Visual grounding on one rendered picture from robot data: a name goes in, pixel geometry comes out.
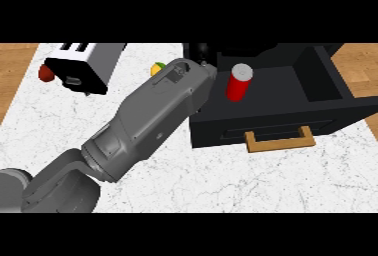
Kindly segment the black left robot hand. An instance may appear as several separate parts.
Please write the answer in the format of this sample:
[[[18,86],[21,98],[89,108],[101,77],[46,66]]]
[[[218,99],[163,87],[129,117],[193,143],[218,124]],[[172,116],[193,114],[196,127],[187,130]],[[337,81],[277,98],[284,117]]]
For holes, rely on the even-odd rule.
[[[216,52],[207,43],[190,44],[190,58],[197,63],[215,64]]]

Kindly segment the red can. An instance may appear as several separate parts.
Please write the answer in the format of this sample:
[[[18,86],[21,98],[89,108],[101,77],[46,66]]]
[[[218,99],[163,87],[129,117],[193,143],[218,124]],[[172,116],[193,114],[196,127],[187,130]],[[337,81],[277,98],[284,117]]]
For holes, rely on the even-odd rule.
[[[238,63],[231,69],[231,76],[227,88],[227,97],[232,102],[240,102],[247,94],[253,81],[255,70],[246,63]]]

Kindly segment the black open drawer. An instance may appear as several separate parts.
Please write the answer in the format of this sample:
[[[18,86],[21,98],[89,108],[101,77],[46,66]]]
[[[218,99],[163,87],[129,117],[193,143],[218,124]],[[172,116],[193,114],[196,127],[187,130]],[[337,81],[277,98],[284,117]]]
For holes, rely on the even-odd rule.
[[[358,98],[349,90],[331,57],[324,48],[315,47],[305,51],[293,66],[252,67],[255,77],[243,100],[318,102]],[[219,70],[209,101],[230,100],[230,76],[231,69]]]

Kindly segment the black drawer front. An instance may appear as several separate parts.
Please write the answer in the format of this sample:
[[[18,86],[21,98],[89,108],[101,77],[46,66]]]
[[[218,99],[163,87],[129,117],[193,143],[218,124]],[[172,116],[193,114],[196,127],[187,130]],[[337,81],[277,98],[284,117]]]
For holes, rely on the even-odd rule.
[[[315,136],[328,135],[378,112],[378,96],[318,102],[209,101],[190,118],[193,147],[246,142],[253,131],[258,141],[299,138],[309,126]]]

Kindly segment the black cabinet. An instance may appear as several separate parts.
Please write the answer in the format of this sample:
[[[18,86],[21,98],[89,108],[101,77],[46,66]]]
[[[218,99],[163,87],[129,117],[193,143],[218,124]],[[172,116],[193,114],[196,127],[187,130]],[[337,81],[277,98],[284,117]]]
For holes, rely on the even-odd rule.
[[[190,44],[184,44],[184,57],[190,58]],[[216,52],[215,64],[221,71],[246,63],[255,69],[293,66],[306,50],[321,47],[330,56],[343,43],[207,43]]]

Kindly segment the white and grey toaster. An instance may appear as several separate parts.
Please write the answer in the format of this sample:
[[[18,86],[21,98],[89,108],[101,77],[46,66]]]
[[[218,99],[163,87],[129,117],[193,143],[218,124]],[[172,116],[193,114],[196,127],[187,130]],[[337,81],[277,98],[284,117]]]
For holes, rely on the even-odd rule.
[[[86,95],[105,95],[126,43],[61,43],[45,65],[63,86]]]

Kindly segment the red vegetable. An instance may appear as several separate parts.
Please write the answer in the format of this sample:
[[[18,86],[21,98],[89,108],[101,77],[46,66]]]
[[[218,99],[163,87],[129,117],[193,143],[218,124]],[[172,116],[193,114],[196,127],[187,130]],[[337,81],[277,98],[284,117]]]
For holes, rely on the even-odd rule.
[[[54,73],[54,71],[49,69],[49,67],[46,65],[41,66],[41,69],[39,69],[39,79],[43,82],[51,82],[51,81],[55,80],[55,73]]]

